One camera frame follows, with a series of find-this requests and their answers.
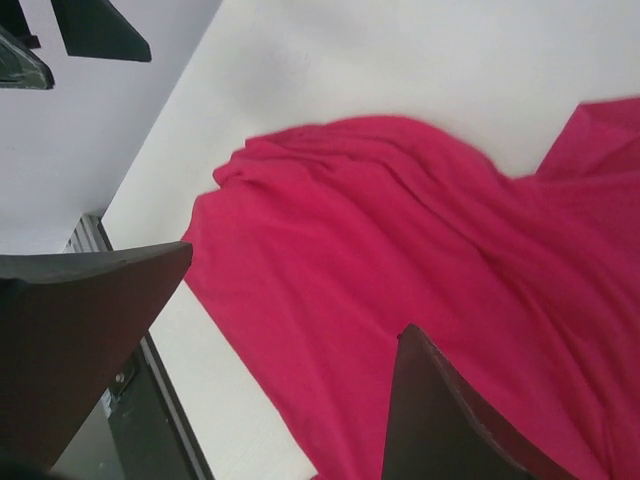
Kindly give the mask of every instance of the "red cloth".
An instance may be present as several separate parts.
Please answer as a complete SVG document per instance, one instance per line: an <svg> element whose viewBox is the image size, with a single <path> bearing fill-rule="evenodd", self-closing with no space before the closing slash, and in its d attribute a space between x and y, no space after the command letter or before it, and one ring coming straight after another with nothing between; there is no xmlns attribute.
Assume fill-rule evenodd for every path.
<svg viewBox="0 0 640 480"><path fill-rule="evenodd" d="M515 180L389 116L248 140L214 176L187 282L321 478L380 477L411 322L576 477L640 477L640 98L579 107Z"/></svg>

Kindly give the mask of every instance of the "pink fabric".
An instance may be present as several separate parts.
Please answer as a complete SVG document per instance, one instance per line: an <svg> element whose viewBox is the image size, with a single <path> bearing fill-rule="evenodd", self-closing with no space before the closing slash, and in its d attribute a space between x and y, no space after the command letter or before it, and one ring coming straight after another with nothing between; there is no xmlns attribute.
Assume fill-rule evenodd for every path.
<svg viewBox="0 0 640 480"><path fill-rule="evenodd" d="M380 477L408 323L576 477L640 477L640 99L579 107L515 180L390 116L248 140L214 176L187 282L320 478Z"/></svg>

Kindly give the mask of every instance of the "white wall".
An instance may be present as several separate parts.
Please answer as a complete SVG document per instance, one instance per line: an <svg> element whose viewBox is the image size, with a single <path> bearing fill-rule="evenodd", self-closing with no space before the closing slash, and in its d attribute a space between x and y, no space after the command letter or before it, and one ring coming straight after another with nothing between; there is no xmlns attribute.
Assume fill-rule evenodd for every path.
<svg viewBox="0 0 640 480"><path fill-rule="evenodd" d="M149 64L68 57L51 3L22 0L52 91L0 89L0 253L61 251L107 207L221 0L112 0Z"/></svg>

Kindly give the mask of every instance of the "white table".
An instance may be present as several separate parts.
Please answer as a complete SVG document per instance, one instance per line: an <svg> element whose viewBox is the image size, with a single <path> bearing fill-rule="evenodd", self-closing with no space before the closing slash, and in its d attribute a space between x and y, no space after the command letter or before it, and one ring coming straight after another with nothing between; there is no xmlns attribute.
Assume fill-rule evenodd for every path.
<svg viewBox="0 0 640 480"><path fill-rule="evenodd" d="M531 172L580 100L640 92L639 48L636 0L227 0L104 225L117 249L177 240L245 138L365 113L430 120ZM216 478L313 474L188 288L151 333Z"/></svg>

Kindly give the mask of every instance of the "table surface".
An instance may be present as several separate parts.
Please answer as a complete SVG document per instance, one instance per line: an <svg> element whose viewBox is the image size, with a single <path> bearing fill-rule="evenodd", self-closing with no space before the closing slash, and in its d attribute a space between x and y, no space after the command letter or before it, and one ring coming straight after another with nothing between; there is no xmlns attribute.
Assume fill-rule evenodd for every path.
<svg viewBox="0 0 640 480"><path fill-rule="evenodd" d="M572 5L224 2L104 216L114 248L179 239L216 166L247 137L301 123L412 115L508 174L532 172L579 101L640 92L640 2ZM151 333L216 478L313 475L186 286Z"/></svg>

